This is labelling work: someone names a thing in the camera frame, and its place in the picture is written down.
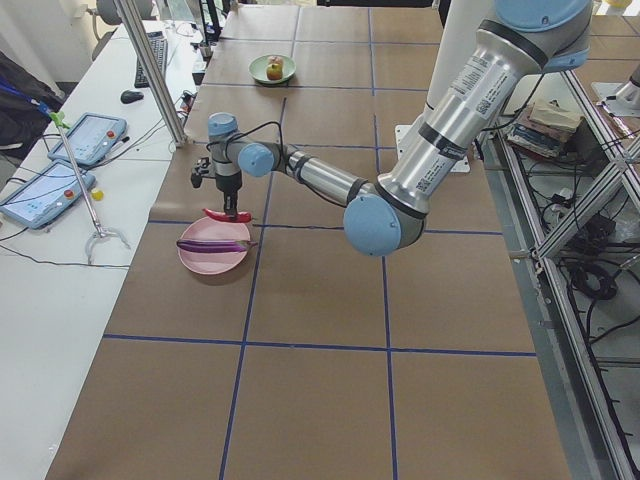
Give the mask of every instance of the green plate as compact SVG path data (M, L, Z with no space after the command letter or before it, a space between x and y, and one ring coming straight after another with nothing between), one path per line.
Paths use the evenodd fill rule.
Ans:
M251 65L249 65L249 73L251 73L251 76L256 80L256 82L260 82L264 85L277 85L278 83L286 82L293 77L294 73L296 73L296 62L285 55L278 55L278 57L281 57L283 60L282 78L280 80L269 80L267 78L267 62L269 57L272 56L274 56L274 54L258 57L251 62Z

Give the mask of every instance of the purple eggplant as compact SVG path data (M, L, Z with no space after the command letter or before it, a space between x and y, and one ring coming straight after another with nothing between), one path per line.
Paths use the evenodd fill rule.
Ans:
M180 250L192 253L240 253L258 245L250 240L192 240L180 239L176 242Z

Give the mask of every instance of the keyboard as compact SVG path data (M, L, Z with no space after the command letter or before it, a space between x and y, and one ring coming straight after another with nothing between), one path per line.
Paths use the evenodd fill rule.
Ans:
M156 59L156 63L162 75L167 71L167 50L168 50L168 42L165 37L151 36L149 37L149 43L151 44L151 50L153 51L153 55ZM136 66L136 79L134 82L134 86L136 88L144 88L149 86L149 79L144 73L144 69L142 68L142 64L140 60L138 60L138 64Z

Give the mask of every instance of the plate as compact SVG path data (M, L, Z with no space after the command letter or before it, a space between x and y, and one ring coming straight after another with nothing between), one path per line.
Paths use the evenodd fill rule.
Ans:
M284 83L293 77L293 74L296 73L296 62L293 61L292 58L289 58L285 55L277 55L282 58L282 78L280 80L269 80L267 78L267 66L269 57L274 56L271 55L263 55L262 57L256 58L251 65L249 65L249 73L255 79L256 82L260 82L264 85L277 85L279 83Z
M209 217L196 220L184 231L181 239L192 240L250 240L244 223L217 222ZM237 266L248 252L194 253L178 248L182 264L201 275L218 275Z

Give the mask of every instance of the backpack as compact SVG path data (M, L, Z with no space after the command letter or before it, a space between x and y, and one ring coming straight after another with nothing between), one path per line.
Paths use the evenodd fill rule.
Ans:
M0 80L58 111L63 101L49 86L0 52ZM24 159L50 119L22 97L0 89L0 152Z

